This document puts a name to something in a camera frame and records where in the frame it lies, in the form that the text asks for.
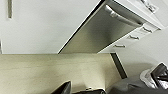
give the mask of kitchen cabinet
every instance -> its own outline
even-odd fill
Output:
[[[129,47],[131,44],[140,41],[143,37],[147,37],[147,35],[152,34],[157,30],[158,28],[156,26],[146,22],[143,26],[134,29],[114,43],[102,49],[99,53],[114,53],[117,49]]]
[[[100,0],[0,1],[2,54],[58,53]]]

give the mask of appliance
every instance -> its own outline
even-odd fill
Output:
[[[97,53],[145,22],[115,0],[102,0],[59,53]]]

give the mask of tile floor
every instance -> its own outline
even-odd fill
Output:
[[[65,81],[72,92],[105,89],[120,79],[110,54],[0,55],[0,94],[50,94]]]

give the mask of dishwasher door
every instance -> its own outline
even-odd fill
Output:
[[[98,53],[146,21],[113,0],[104,1],[60,53]]]

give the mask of black object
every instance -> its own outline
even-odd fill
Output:
[[[71,92],[71,81],[65,82],[51,94],[70,94],[70,92]]]
[[[168,94],[166,89],[142,88],[136,85],[128,85],[128,90],[120,90],[113,87],[107,94]]]
[[[73,94],[106,94],[103,89],[91,90],[91,91],[80,91]]]
[[[166,82],[168,81],[168,70],[167,70],[167,67],[163,63],[159,64],[151,72],[151,77],[155,81],[158,88],[166,89],[166,87],[164,87],[161,82],[161,81],[166,81]]]
[[[116,67],[117,67],[117,70],[118,70],[121,78],[122,79],[127,78],[127,74],[126,74],[126,72],[125,72],[125,70],[124,70],[124,68],[123,68],[123,66],[122,66],[117,54],[116,53],[111,53],[111,56],[112,56],[112,59],[114,60],[114,63],[116,65]]]

